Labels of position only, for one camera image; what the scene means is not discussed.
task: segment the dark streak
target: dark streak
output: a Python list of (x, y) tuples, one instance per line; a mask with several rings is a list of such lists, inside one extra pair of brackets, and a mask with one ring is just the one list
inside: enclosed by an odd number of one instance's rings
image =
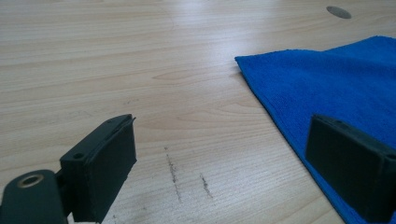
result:
[(203, 174), (201, 174), (201, 179), (202, 179), (202, 182), (203, 182), (203, 184), (204, 184), (204, 190), (206, 191), (207, 195), (208, 195), (210, 198), (213, 198), (212, 193), (210, 192), (210, 190), (209, 190), (209, 188), (208, 188), (207, 182), (206, 182), (206, 180), (205, 180)]
[(169, 158), (168, 154), (166, 154), (166, 159), (168, 159), (169, 170), (171, 171), (172, 181), (174, 182), (174, 185), (175, 185), (175, 190), (176, 190), (176, 195), (177, 195), (178, 201), (181, 202), (180, 192), (178, 191), (178, 187), (177, 187), (177, 178), (176, 178), (175, 165), (171, 162), (171, 159)]

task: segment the scratch mark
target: scratch mark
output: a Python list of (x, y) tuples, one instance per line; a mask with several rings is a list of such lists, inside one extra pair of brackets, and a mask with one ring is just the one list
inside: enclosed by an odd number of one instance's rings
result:
[(210, 198), (213, 198), (213, 195), (212, 195), (212, 193), (210, 192), (210, 190), (209, 190), (209, 188), (208, 188), (207, 182), (206, 182), (206, 180), (205, 180), (203, 174), (201, 174), (201, 179), (202, 179), (202, 183), (204, 184), (204, 190), (206, 191), (207, 195), (208, 195)]
[(168, 12), (167, 10), (165, 10), (165, 8), (156, 5), (162, 12), (165, 13), (165, 16), (172, 22), (172, 28), (171, 31), (175, 30), (175, 21), (173, 19), (173, 16), (170, 12)]
[(176, 190), (176, 195), (177, 195), (178, 201), (181, 202), (181, 196), (180, 196), (180, 192), (178, 191), (178, 186), (177, 186), (176, 167), (171, 162), (171, 159), (169, 158), (168, 154), (166, 154), (166, 159), (168, 159), (169, 170), (172, 175), (172, 181), (174, 182), (174, 185), (175, 185), (175, 190)]

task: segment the table surface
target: table surface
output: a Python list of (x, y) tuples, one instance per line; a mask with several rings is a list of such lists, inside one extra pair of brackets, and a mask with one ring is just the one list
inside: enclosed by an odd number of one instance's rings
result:
[(104, 223), (342, 223), (233, 58), (395, 24), (393, 0), (3, 0), (0, 190), (131, 113), (138, 162)]

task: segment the grommet hole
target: grommet hole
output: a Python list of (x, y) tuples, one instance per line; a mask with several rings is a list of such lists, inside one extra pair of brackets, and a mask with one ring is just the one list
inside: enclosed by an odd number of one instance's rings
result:
[(24, 179), (18, 182), (18, 187), (21, 189), (30, 188), (38, 183), (40, 183), (44, 179), (43, 175), (36, 174), (36, 175), (28, 175)]

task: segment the black plastic part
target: black plastic part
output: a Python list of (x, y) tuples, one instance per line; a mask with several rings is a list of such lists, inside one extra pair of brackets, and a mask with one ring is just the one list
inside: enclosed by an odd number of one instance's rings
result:
[(306, 158), (368, 222), (389, 222), (396, 208), (396, 151), (337, 119), (311, 120)]
[(61, 157), (60, 182), (74, 220), (102, 222), (123, 182), (136, 163), (133, 119), (124, 115), (109, 119)]
[(5, 188), (1, 224), (66, 224), (55, 174), (38, 170), (21, 175)]

